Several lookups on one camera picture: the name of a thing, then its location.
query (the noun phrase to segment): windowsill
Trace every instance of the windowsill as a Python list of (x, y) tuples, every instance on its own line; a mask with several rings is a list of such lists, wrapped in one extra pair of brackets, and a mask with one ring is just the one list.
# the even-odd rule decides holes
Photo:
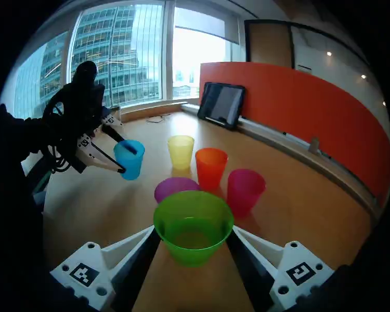
[(173, 99), (173, 100), (155, 100), (150, 102), (144, 102), (144, 103), (136, 103), (132, 105), (124, 105), (120, 107), (120, 115), (127, 114), (136, 110), (142, 110), (142, 109), (149, 109), (169, 104), (197, 104), (199, 101), (199, 98), (179, 98), (179, 99)]

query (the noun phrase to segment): wooden table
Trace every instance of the wooden table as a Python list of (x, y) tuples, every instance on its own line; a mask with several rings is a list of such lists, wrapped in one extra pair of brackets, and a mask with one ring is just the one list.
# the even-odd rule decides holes
[[(267, 190), (252, 214), (236, 225), (283, 246), (298, 240), (336, 269), (353, 261), (370, 231), (364, 209), (339, 186), (303, 163), (246, 135), (230, 132), (183, 112), (158, 124), (138, 120), (124, 125), (123, 135), (146, 147), (141, 176), (126, 181), (96, 167), (52, 175), (45, 201), (45, 249), (52, 267), (87, 241), (101, 247), (153, 224), (153, 197), (162, 180), (182, 175), (172, 170), (166, 141), (172, 135), (195, 138), (194, 151), (223, 149), (228, 164), (217, 193), (226, 196), (227, 178), (236, 168), (251, 168), (267, 181)], [(105, 135), (97, 145), (113, 155), (115, 142)], [(195, 158), (191, 172), (197, 180)], [(141, 288), (135, 311), (253, 310), (237, 268), (224, 244), (201, 268), (177, 265), (163, 242)]]

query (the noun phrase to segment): plastic cup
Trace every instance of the plastic cup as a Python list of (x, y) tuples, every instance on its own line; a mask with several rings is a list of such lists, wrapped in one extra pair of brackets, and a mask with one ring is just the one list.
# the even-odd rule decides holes
[(166, 197), (182, 191), (199, 191), (198, 183), (188, 178), (174, 177), (163, 180), (154, 190), (154, 198), (158, 204)]
[(185, 170), (191, 166), (194, 141), (192, 137), (187, 135), (175, 135), (167, 140), (173, 168)]
[(221, 198), (186, 191), (165, 198), (154, 212), (153, 223), (176, 262), (198, 267), (230, 235), (234, 218)]
[(205, 191), (217, 189), (227, 165), (227, 153), (217, 148), (203, 148), (195, 154), (195, 159), (201, 189)]
[(256, 171), (236, 169), (228, 177), (227, 203), (234, 217), (245, 217), (266, 190), (266, 182)]
[[(133, 146), (137, 151), (136, 155), (128, 151), (124, 147), (125, 145)], [(144, 154), (145, 147), (139, 141), (121, 141), (114, 146), (114, 155), (116, 161), (126, 168), (126, 172), (121, 174), (124, 179), (135, 180), (139, 177)]]

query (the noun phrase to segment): yellow plastic cup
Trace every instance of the yellow plastic cup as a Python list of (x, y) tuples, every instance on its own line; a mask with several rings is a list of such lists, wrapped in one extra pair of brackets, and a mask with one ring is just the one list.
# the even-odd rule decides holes
[(173, 168), (185, 170), (191, 166), (194, 142), (195, 140), (187, 135), (175, 135), (167, 140)]

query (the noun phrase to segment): window blind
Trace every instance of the window blind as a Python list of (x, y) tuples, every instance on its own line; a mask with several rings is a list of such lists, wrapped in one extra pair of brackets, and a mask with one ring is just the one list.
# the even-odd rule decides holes
[(237, 15), (211, 2), (176, 0), (174, 24), (239, 43)]

